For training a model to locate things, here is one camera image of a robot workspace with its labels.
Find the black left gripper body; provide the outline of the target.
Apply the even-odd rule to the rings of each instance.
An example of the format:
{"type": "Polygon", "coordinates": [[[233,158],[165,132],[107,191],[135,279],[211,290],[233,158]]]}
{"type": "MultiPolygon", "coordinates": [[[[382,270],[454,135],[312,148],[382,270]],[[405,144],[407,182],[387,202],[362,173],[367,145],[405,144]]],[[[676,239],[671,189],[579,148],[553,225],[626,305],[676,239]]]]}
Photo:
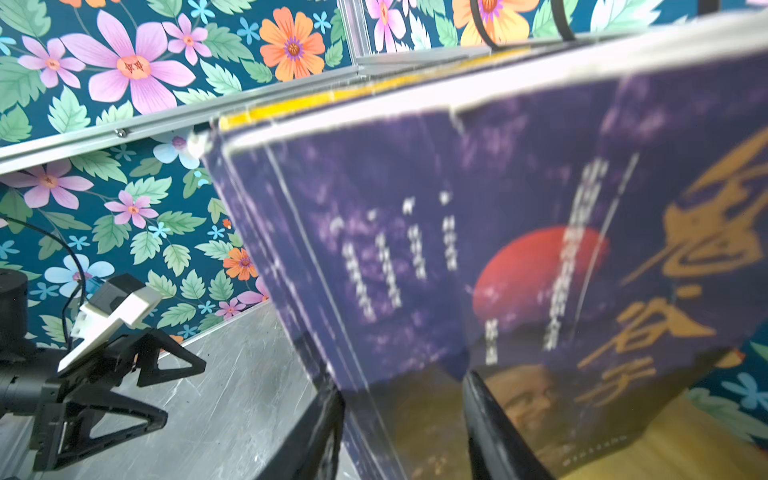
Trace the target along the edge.
{"type": "Polygon", "coordinates": [[[113,391],[135,368],[136,341],[122,336],[43,383],[30,438],[34,471],[62,469],[144,434],[143,405],[113,391]],[[136,423],[93,436],[106,415],[136,423]]]}

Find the purple book underneath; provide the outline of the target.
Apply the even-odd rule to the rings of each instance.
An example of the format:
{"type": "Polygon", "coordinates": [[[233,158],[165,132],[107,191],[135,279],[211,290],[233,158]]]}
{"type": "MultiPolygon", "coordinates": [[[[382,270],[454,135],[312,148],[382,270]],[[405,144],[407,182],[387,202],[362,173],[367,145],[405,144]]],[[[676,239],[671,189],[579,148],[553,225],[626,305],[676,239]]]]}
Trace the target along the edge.
{"type": "Polygon", "coordinates": [[[466,479],[478,374],[553,475],[767,318],[767,56],[219,130],[206,163],[365,479],[466,479]]]}

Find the yellow cartoon book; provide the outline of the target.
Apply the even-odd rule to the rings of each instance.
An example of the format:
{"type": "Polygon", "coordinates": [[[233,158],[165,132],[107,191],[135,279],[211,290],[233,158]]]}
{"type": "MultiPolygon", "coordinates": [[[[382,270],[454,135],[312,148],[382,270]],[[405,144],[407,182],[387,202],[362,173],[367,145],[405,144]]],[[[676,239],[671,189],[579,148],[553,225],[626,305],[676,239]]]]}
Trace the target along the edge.
{"type": "Polygon", "coordinates": [[[295,116],[328,105],[388,93],[433,79],[471,71],[486,65],[504,63],[532,50],[530,45],[509,46],[493,52],[488,47],[448,48],[432,53],[415,51],[365,59],[350,79],[313,85],[292,97],[260,101],[216,120],[216,130],[224,133],[265,121],[295,116]]]}

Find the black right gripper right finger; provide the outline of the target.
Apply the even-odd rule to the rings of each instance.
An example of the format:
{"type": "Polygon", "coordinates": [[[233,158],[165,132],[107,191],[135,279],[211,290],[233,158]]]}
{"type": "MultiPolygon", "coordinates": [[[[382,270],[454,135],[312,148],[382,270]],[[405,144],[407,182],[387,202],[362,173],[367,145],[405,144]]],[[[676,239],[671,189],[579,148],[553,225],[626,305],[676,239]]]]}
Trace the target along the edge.
{"type": "Polygon", "coordinates": [[[472,479],[554,479],[474,371],[462,381],[462,399],[472,479]]]}

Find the wooden white frame shelf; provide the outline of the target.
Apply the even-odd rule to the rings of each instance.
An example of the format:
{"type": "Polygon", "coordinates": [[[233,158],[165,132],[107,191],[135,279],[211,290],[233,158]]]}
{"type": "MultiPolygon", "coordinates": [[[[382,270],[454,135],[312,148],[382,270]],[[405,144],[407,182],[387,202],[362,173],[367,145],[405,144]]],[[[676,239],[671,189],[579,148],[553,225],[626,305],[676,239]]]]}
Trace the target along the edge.
{"type": "Polygon", "coordinates": [[[693,388],[665,407],[629,447],[569,479],[765,479],[767,453],[755,439],[767,424],[732,400],[693,388]]]}

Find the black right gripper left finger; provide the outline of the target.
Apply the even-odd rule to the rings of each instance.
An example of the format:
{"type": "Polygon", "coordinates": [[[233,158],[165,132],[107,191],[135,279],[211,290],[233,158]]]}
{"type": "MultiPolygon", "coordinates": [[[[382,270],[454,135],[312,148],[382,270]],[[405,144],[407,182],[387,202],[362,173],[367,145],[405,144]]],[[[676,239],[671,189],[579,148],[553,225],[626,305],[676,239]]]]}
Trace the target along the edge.
{"type": "Polygon", "coordinates": [[[256,479],[335,479],[343,427],[342,396],[333,383],[325,383],[256,479]]]}

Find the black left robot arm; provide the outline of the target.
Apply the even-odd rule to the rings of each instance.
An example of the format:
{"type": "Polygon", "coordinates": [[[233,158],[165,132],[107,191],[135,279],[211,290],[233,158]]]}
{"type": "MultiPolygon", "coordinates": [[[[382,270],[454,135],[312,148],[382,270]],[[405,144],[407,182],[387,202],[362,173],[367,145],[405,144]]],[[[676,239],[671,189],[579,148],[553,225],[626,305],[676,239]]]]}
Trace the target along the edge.
{"type": "Polygon", "coordinates": [[[207,363],[165,332],[138,326],[161,295],[129,274],[78,310],[70,351],[27,339],[28,280],[1,272],[1,413],[33,418],[36,472],[56,471],[165,427],[166,411],[116,392],[131,372],[147,387],[201,374],[207,363]]]}

